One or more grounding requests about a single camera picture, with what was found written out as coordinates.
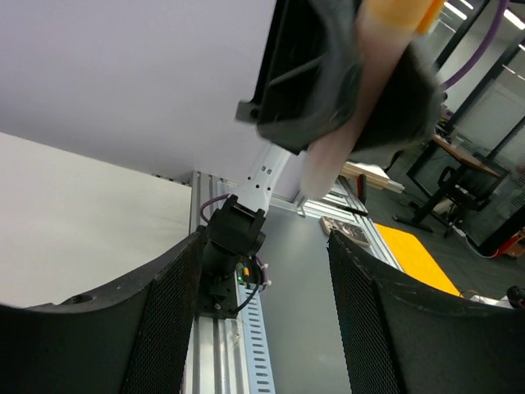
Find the wooden tabletop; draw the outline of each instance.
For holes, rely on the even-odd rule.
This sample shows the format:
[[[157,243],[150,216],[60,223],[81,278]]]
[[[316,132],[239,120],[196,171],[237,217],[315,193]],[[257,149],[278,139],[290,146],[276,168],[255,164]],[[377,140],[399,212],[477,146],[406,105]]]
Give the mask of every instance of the wooden tabletop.
[[[432,137],[434,142],[438,144],[443,150],[445,150],[450,156],[455,158],[461,164],[468,166],[479,172],[483,172],[488,175],[492,175],[494,178],[499,178],[500,174],[493,171],[491,168],[483,164],[479,159],[475,158],[470,152],[462,147],[454,147],[437,135]]]

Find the translucent white tube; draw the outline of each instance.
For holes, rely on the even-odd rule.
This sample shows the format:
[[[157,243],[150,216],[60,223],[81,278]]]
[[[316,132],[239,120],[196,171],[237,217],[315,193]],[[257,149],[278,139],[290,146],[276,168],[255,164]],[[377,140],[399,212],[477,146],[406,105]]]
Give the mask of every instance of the translucent white tube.
[[[358,41],[363,52],[363,76],[357,107],[354,116],[339,130],[310,145],[301,179],[301,190],[307,197],[320,199],[330,191],[395,66],[408,47],[413,32],[431,4],[432,0],[420,0],[419,14],[410,15],[413,18],[411,23],[400,19],[406,14],[396,13],[386,20],[383,14],[387,14],[389,10],[381,9],[378,12],[374,9],[378,5],[377,1],[365,2],[361,6],[356,25]],[[413,11],[413,1],[409,5],[412,7],[410,11]]]

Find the yellow mat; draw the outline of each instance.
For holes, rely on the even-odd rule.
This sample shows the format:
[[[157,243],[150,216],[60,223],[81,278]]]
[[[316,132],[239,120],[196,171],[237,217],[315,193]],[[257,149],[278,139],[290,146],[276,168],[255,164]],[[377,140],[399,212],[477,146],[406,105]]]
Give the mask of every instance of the yellow mat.
[[[418,238],[407,232],[376,224],[377,230],[388,244],[405,273],[454,296],[458,289],[452,284],[436,261],[430,256]]]

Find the gray table surface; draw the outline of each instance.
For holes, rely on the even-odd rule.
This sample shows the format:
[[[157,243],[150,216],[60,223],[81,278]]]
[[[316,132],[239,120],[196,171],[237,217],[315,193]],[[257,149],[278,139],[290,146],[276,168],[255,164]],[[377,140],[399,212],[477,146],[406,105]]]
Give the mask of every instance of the gray table surface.
[[[319,220],[271,207],[263,231],[259,255],[272,285],[261,299],[276,392],[350,393]]]

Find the white tabletop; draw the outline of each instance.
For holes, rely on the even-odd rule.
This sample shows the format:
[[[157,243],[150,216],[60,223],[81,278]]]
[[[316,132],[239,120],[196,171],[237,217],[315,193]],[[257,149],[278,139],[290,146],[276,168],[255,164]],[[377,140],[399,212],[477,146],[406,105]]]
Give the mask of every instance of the white tabletop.
[[[0,133],[0,302],[60,303],[188,234],[191,189]]]

